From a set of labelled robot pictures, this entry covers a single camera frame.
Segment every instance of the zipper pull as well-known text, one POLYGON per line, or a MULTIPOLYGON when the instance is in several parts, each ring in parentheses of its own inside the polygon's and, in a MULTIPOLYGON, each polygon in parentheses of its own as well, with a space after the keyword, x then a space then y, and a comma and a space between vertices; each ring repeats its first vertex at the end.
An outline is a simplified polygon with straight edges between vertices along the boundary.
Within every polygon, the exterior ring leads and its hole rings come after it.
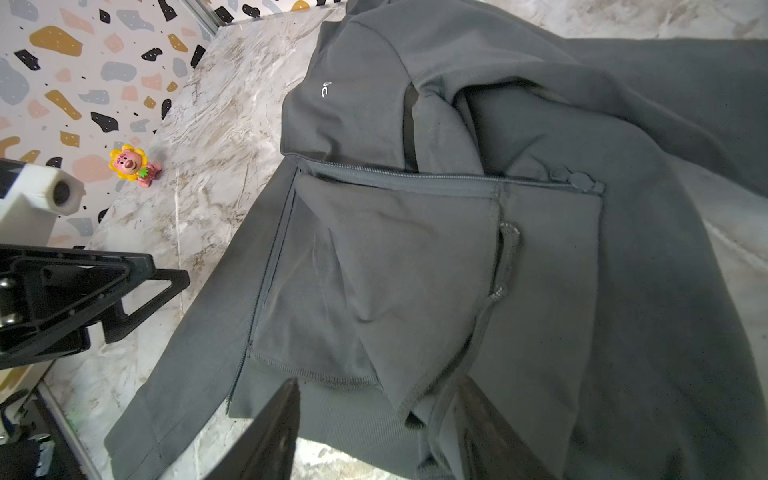
POLYGON ((557 167, 549 174, 550 180, 560 184, 569 184, 585 194, 601 195, 605 192, 605 184, 592 180, 584 172, 571 172, 566 167, 557 167))

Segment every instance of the toy figurine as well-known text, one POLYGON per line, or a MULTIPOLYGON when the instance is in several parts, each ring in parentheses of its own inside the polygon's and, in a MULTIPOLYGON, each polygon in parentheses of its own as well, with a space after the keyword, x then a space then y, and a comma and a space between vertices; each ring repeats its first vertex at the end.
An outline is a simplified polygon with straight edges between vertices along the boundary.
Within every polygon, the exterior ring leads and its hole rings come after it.
POLYGON ((157 178, 163 167, 159 164, 151 164, 147 155, 140 148, 125 144, 123 148, 115 148, 109 156, 109 168, 117 172, 118 178, 130 182, 138 180, 139 187, 147 188, 152 185, 152 180, 157 178))

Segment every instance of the figurine face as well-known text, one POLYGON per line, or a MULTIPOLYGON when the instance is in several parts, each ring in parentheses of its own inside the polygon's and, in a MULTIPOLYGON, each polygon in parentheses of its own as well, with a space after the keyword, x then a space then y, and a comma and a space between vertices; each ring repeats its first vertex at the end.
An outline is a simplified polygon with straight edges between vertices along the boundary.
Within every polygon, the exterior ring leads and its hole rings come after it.
POLYGON ((133 175, 141 169, 141 155, 130 150, 123 150, 112 161, 112 164, 124 174, 133 175))

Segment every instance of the zipper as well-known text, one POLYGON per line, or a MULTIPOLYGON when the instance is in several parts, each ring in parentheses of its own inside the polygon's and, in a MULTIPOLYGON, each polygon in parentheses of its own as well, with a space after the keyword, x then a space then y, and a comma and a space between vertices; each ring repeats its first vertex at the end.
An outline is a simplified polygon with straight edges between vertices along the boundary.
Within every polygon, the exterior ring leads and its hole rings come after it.
POLYGON ((472 174, 410 174, 406 172, 396 172, 390 170, 380 170, 360 165, 337 164, 323 160, 313 160, 302 155, 291 154, 291 157, 299 158, 308 164, 314 164, 322 170, 348 170, 359 174, 383 175, 386 177, 408 178, 413 180, 469 180, 473 182, 493 182, 498 184, 514 184, 524 187, 543 187, 554 188, 557 190, 568 190, 580 194, 590 194, 601 196, 605 192, 605 184, 593 180, 584 172, 572 172, 566 167, 557 167, 549 174, 549 181, 534 180, 527 177, 489 177, 485 175, 472 174))
POLYGON ((253 335, 253 324, 256 322, 256 314, 259 309, 259 303, 262 300, 262 292, 264 289, 264 281, 266 280, 266 273, 270 269, 270 264, 272 263, 272 254, 275 250, 275 245, 277 244, 277 237, 280 235, 280 228, 283 225, 284 220, 286 219, 286 214, 289 214, 290 212, 288 210, 291 210, 293 207, 293 182, 296 179, 296 175, 294 174, 293 180, 291 180, 291 185, 288 188, 288 194, 286 195, 285 202, 283 203, 283 212, 280 215, 280 220, 277 222, 277 227, 275 229, 275 236, 272 239, 272 243, 270 244, 270 252, 266 256, 266 262, 264 264, 264 271, 261 273, 261 282, 259 283, 259 294, 257 295, 256 301, 253 303, 253 312, 250 316, 250 325, 248 326, 248 337, 245 344, 245 348, 243 349, 243 355, 240 357, 240 364, 237 366, 237 371, 235 372, 235 378, 232 381, 232 386, 230 387, 230 392, 227 393, 227 414, 230 413, 230 406, 232 405, 232 395, 235 393, 235 387, 237 387, 237 381, 240 380, 240 374, 243 372, 243 367, 245 366, 245 359, 248 357, 248 350, 253 345, 253 340, 251 339, 251 336, 253 335))

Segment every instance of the round black hole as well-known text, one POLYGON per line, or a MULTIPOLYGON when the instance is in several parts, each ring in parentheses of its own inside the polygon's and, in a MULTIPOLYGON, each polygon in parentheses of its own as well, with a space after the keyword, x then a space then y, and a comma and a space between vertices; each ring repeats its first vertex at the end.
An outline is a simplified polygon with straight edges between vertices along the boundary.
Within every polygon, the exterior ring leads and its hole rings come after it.
POLYGON ((64 205, 69 200, 69 185, 63 181, 59 181, 53 187, 53 203, 56 207, 64 205))

